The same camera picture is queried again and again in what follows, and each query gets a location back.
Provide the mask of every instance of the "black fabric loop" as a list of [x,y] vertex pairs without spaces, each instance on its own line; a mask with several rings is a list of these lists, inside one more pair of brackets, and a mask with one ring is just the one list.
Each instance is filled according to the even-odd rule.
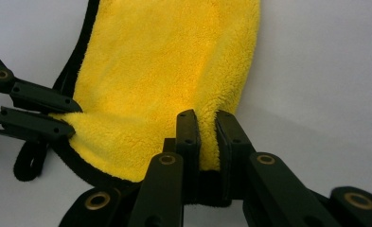
[[21,182],[34,180],[42,172],[47,143],[25,142],[14,165],[14,176]]

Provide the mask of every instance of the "metal rivet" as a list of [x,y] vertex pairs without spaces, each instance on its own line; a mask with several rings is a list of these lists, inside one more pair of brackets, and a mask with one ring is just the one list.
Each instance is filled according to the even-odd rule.
[[357,208],[372,210],[372,200],[360,193],[347,192],[345,193],[345,200]]
[[98,210],[105,207],[110,201],[110,196],[106,192],[97,192],[92,194],[85,201],[85,207],[88,210]]
[[159,158],[159,162],[163,165],[171,165],[176,162],[176,158],[171,155],[163,155]]
[[257,156],[257,160],[264,165],[272,165],[275,163],[275,159],[272,156],[266,154]]
[[6,79],[9,76],[9,73],[5,70],[0,70],[0,79]]

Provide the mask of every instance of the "clamp arm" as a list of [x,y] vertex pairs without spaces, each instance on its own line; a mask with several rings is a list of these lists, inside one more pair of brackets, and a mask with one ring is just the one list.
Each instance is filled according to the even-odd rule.
[[42,113],[81,112],[80,105],[58,91],[18,79],[0,60],[0,93],[8,94],[14,107]]
[[0,112],[0,134],[28,142],[57,141],[71,137],[74,129],[52,117],[2,107]]

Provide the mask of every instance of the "microfiber towel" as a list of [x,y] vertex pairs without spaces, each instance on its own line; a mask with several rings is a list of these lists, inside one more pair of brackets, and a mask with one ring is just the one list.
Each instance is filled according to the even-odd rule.
[[74,99],[83,113],[54,114],[76,134],[87,165],[130,182],[175,137],[193,109],[201,170],[220,170],[218,110],[234,113],[256,46],[258,0],[102,0]]

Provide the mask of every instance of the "black fabric trim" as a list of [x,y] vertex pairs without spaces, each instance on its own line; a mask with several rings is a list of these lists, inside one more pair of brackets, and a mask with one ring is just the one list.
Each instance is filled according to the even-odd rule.
[[[79,41],[53,86],[54,89],[59,90],[65,96],[73,96],[74,94],[78,72],[81,68],[97,16],[98,5],[99,0],[90,0],[88,2]],[[80,178],[93,186],[113,186],[119,190],[126,190],[139,184],[119,179],[91,166],[70,147],[68,140],[61,140],[50,144],[50,146]],[[202,171],[199,181],[200,188],[197,203],[217,207],[230,205],[231,201],[223,201],[221,199],[221,179],[219,172]]]
[[[65,96],[73,96],[78,73],[91,38],[94,22],[97,17],[99,0],[88,2],[84,23],[76,47],[67,64],[62,69],[53,88],[59,90]],[[125,190],[136,183],[121,180],[106,174],[85,162],[69,145],[68,140],[61,140],[50,145],[62,160],[83,180],[97,187],[113,186],[119,190]]]

